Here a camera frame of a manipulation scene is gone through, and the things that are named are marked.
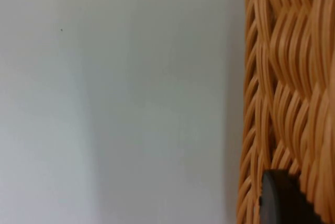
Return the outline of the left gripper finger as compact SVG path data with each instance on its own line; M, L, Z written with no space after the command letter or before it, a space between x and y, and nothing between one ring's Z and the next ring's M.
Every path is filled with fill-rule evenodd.
M259 206L260 223L322 223L299 190L297 177L286 170L264 171Z

